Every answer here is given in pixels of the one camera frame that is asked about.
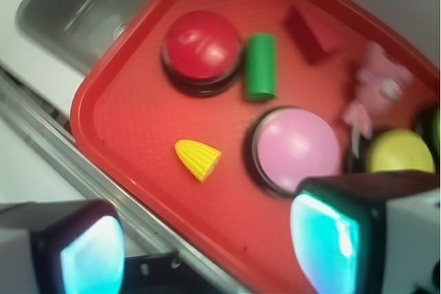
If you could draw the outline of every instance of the green cylinder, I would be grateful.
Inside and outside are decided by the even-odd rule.
[[[276,45],[270,34],[255,34],[248,42],[245,98],[267,101],[276,96]]]

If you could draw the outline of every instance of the white countertop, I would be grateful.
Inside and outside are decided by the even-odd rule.
[[[23,0],[0,0],[0,65],[69,116],[84,75],[22,33]],[[376,15],[440,65],[440,0],[352,0]]]

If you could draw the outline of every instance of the pink toy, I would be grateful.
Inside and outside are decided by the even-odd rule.
[[[402,65],[388,59],[383,48],[370,43],[364,65],[357,72],[355,99],[347,106],[343,120],[353,128],[354,135],[372,136],[372,118],[389,110],[400,100],[413,76]]]

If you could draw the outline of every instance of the plastic corn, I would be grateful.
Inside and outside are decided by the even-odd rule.
[[[222,156],[221,151],[188,139],[178,140],[174,149],[181,162],[200,182],[208,178]]]

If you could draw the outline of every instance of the metal sink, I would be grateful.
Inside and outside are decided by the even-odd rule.
[[[87,74],[148,0],[23,0],[19,27]]]

